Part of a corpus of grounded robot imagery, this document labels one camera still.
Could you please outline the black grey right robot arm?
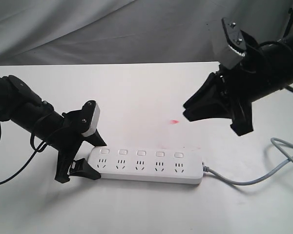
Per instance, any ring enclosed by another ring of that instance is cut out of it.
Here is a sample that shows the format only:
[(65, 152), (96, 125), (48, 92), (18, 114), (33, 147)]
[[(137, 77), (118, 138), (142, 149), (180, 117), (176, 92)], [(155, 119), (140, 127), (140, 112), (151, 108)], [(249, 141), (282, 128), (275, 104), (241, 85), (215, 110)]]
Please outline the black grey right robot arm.
[(243, 32), (247, 54), (234, 68), (219, 65), (183, 105), (190, 122), (228, 118), (242, 136), (253, 131), (252, 103), (278, 90), (293, 92), (293, 35), (258, 43)]

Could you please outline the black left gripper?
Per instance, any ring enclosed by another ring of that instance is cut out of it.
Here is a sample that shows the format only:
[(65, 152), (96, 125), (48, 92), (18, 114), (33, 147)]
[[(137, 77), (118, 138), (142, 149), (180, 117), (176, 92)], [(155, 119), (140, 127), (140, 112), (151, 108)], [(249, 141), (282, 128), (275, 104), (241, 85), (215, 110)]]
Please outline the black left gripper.
[(106, 146), (105, 141), (98, 130), (87, 137), (82, 135), (82, 108), (62, 113), (61, 117), (61, 125), (54, 130), (54, 148), (58, 150), (55, 180), (67, 183), (71, 176), (100, 179), (101, 174), (93, 169), (85, 158), (75, 160), (75, 156), (84, 141), (94, 147)]

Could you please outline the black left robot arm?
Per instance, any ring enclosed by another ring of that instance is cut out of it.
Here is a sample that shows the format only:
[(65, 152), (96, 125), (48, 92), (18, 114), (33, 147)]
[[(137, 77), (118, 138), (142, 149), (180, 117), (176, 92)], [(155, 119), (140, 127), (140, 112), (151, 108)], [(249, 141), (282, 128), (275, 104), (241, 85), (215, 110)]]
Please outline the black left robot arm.
[(0, 123), (12, 121), (30, 133), (34, 153), (47, 146), (58, 152), (55, 180), (66, 183), (71, 176), (91, 180), (101, 178), (86, 159), (75, 160), (84, 141), (94, 147), (106, 146), (97, 125), (100, 108), (96, 101), (87, 101), (81, 109), (58, 114), (16, 76), (0, 78)]

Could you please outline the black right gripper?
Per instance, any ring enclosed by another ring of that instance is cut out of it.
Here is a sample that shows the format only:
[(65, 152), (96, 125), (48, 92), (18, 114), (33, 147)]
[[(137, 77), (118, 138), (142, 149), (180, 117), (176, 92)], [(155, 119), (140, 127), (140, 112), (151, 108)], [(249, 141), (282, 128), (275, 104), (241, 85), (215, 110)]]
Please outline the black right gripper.
[(203, 85), (183, 104), (183, 115), (188, 121), (211, 118), (231, 119), (231, 129), (243, 136), (253, 131), (252, 104), (247, 95), (247, 78), (256, 74), (258, 51), (246, 42), (246, 55), (234, 68), (227, 69), (221, 61), (225, 47), (224, 31), (217, 37), (216, 57), (219, 73), (210, 73)]

